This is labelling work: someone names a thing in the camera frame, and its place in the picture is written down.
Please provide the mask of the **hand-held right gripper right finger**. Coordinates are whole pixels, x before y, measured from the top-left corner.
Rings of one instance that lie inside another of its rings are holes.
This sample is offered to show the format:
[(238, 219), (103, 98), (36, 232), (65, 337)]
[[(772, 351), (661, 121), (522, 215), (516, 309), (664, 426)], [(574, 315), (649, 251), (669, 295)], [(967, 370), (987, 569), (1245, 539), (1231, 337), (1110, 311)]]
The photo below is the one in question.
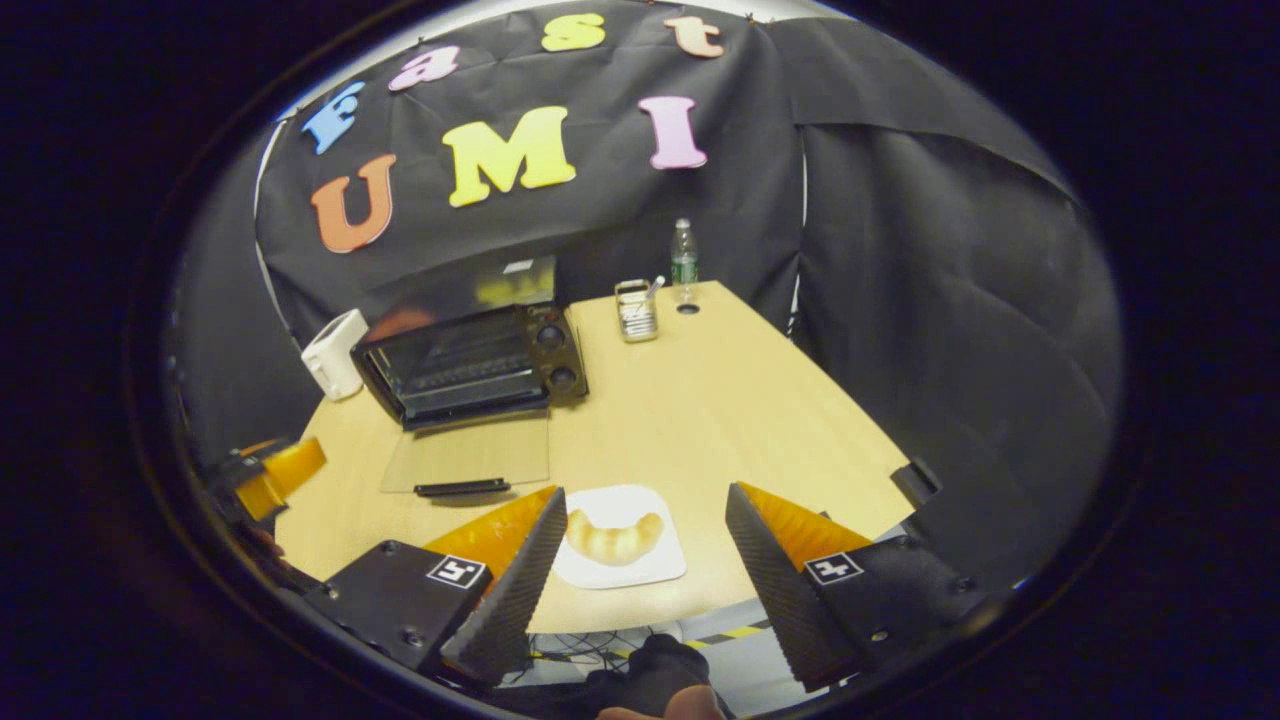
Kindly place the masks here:
[(808, 691), (896, 673), (977, 633), (993, 597), (910, 536), (869, 541), (733, 483), (724, 521), (794, 675)]

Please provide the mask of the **clear plastic water bottle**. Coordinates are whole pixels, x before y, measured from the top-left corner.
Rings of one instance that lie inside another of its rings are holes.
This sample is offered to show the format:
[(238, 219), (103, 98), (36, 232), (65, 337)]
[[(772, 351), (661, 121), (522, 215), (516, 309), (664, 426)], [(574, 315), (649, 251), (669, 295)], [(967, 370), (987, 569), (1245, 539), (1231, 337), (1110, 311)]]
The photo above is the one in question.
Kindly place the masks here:
[(699, 247), (687, 218), (675, 222), (669, 252), (671, 284), (681, 304), (696, 302), (695, 291), (699, 282)]

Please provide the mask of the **black electric oven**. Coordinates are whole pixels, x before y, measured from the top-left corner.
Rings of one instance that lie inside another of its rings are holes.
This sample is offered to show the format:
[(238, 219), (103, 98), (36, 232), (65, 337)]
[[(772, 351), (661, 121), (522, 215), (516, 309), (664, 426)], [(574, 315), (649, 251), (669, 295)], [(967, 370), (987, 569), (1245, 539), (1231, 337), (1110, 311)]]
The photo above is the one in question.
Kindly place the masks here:
[(364, 387), (399, 429), (388, 495), (499, 495), (550, 475), (553, 407), (588, 374), (552, 255), (439, 268), (355, 343)]

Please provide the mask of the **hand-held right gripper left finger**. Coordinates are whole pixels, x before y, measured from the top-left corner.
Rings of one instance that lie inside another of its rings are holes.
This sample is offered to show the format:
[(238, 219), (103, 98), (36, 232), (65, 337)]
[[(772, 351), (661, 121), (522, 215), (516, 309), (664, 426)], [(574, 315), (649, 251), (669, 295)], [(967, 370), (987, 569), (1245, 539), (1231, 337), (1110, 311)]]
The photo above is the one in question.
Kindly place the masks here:
[(303, 602), (410, 671), (494, 687), (529, 657), (529, 624), (566, 527), (564, 489), (548, 486), (425, 546), (384, 539)]

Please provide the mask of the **white toaster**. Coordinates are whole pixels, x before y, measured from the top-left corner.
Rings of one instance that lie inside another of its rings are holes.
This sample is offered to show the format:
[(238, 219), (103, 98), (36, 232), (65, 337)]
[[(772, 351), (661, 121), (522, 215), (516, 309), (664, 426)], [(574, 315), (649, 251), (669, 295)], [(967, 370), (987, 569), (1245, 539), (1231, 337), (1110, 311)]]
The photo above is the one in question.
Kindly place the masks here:
[(301, 351), (305, 369), (328, 401), (343, 401), (364, 388), (351, 352), (367, 331), (364, 314), (353, 307), (324, 325)]

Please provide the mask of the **metal mesh holder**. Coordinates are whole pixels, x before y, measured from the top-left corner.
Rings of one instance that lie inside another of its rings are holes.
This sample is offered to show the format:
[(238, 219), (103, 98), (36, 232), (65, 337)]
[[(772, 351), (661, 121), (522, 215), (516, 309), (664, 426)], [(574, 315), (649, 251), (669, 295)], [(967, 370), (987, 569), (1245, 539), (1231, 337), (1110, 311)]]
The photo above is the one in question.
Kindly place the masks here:
[(623, 281), (614, 286), (614, 310), (623, 342), (634, 345), (659, 334), (657, 293), (666, 278)]

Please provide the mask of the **black table edge clamp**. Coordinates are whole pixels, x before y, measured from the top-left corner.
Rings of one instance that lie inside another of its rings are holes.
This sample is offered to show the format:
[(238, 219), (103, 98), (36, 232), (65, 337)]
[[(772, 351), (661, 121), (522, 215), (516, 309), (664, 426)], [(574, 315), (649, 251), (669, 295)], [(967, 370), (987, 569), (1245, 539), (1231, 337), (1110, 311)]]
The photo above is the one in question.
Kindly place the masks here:
[(890, 479), (914, 510), (927, 505), (942, 491), (937, 475), (918, 457), (891, 473)]

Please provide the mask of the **golden croissant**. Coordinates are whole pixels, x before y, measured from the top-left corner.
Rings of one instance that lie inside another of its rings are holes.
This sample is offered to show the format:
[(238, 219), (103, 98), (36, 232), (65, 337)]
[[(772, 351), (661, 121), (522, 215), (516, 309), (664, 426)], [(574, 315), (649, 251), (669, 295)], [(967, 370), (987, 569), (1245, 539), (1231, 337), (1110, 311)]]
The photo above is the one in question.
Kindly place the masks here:
[(650, 553), (666, 530), (664, 519), (649, 512), (630, 527), (596, 527), (582, 509), (568, 515), (564, 541), (582, 557), (622, 568)]

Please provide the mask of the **white square plate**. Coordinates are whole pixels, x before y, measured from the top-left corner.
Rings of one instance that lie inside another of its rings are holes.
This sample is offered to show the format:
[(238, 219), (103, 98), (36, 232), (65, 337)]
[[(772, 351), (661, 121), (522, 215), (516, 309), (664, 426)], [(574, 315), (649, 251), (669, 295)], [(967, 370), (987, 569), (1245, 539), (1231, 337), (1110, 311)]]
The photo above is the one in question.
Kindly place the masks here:
[(687, 571), (675, 519), (662, 496), (645, 486), (609, 486), (582, 489), (567, 496), (567, 514), (582, 509), (596, 527), (630, 527), (649, 512), (664, 519), (666, 530), (657, 547), (636, 562), (609, 568), (593, 562), (561, 541), (554, 573), (572, 587), (588, 591), (618, 589), (681, 578)]

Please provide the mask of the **yellow black floor tape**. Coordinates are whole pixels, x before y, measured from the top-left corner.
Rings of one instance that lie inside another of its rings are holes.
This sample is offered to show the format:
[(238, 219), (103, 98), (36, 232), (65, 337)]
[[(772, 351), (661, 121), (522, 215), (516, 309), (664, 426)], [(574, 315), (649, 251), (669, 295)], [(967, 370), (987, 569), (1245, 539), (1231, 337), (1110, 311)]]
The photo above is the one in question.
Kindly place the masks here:
[(771, 629), (772, 629), (772, 623), (769, 620), (762, 620), (744, 626), (736, 626), (723, 632), (704, 635), (701, 638), (685, 641), (685, 643), (695, 650), (704, 650), (713, 646), (724, 644), (732, 641), (749, 638), (751, 635), (768, 632)]

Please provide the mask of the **dark cloth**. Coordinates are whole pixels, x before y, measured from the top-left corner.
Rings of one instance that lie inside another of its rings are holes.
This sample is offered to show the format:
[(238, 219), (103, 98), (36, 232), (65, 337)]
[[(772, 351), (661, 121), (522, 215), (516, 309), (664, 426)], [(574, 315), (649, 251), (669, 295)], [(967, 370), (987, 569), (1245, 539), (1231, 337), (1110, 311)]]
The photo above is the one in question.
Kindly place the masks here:
[[(595, 720), (603, 708), (611, 707), (660, 715), (676, 692), (691, 685), (712, 687), (709, 661), (698, 650), (663, 633), (648, 637), (628, 656), (626, 670), (593, 671), (577, 684), (529, 687), (509, 701), (509, 711), (535, 720)], [(737, 720), (714, 692), (730, 720)]]

